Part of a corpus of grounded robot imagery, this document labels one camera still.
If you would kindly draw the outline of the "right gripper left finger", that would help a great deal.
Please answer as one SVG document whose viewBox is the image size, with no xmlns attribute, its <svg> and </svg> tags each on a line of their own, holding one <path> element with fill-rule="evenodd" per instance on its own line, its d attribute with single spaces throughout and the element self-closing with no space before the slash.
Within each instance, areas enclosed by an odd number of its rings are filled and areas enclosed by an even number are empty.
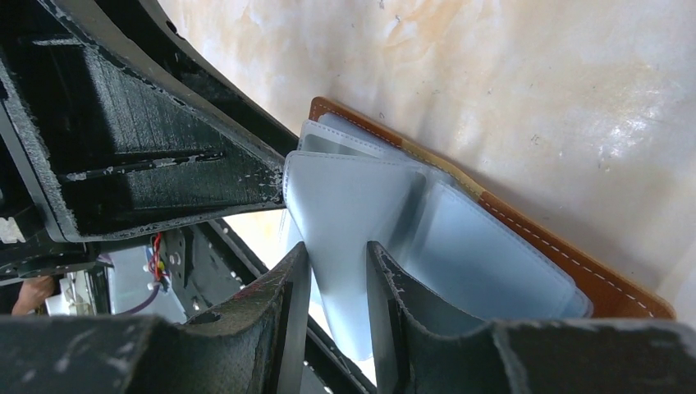
<svg viewBox="0 0 696 394">
<path fill-rule="evenodd" d="M 155 315 L 1 319 L 4 393 L 297 393 L 309 256 L 269 272 L 184 324 Z"/>
</svg>

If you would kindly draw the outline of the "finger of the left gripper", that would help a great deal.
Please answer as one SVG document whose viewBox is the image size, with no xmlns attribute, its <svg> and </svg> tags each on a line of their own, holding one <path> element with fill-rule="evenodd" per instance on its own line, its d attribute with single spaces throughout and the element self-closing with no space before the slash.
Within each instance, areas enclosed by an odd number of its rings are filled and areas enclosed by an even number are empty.
<svg viewBox="0 0 696 394">
<path fill-rule="evenodd" d="M 159 66 L 99 1 L 1 4 L 1 141 L 58 242 L 280 208 L 284 158 Z"/>
<path fill-rule="evenodd" d="M 181 35 L 157 1 L 104 0 L 99 7 L 130 40 L 189 89 L 285 157 L 298 137 L 232 84 Z"/>
</svg>

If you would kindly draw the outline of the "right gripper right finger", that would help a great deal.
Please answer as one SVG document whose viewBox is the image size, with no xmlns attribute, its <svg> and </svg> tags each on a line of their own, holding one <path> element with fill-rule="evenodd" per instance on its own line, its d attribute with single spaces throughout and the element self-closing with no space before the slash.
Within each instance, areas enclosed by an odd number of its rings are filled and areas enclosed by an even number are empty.
<svg viewBox="0 0 696 394">
<path fill-rule="evenodd" d="M 381 393 L 692 393 L 695 333 L 664 319 L 483 321 L 366 249 Z"/>
</svg>

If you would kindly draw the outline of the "brown leather card holder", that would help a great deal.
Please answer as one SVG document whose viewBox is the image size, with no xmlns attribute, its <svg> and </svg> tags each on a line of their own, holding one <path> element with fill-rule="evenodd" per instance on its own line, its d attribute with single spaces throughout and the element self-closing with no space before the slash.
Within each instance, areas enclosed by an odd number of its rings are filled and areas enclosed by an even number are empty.
<svg viewBox="0 0 696 394">
<path fill-rule="evenodd" d="M 454 163 L 314 98 L 282 181 L 282 239 L 303 242 L 340 351 L 373 354 L 367 244 L 476 318 L 664 318 L 670 304 L 547 231 Z"/>
</svg>

